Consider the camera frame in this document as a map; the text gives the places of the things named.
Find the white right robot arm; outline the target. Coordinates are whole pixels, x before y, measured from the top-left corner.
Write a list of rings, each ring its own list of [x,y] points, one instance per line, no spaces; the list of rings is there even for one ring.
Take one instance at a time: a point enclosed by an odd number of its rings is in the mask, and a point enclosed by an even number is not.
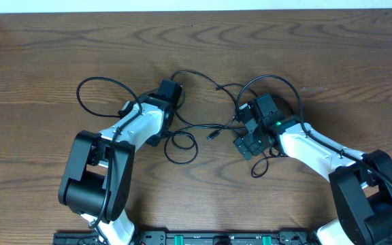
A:
[[[319,244],[392,244],[392,159],[364,153],[316,132],[300,117],[240,112],[248,131],[237,140],[244,156],[275,148],[324,177],[338,217],[316,230]]]

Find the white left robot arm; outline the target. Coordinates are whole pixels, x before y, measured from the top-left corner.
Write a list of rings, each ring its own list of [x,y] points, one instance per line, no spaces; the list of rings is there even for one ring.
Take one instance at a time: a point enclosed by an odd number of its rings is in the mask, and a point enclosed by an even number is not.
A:
[[[75,137],[59,188],[59,202],[94,224],[108,244],[129,244],[134,224],[124,208],[129,196],[135,152],[157,144],[168,130],[179,98],[143,95],[128,101],[121,119],[98,133]]]

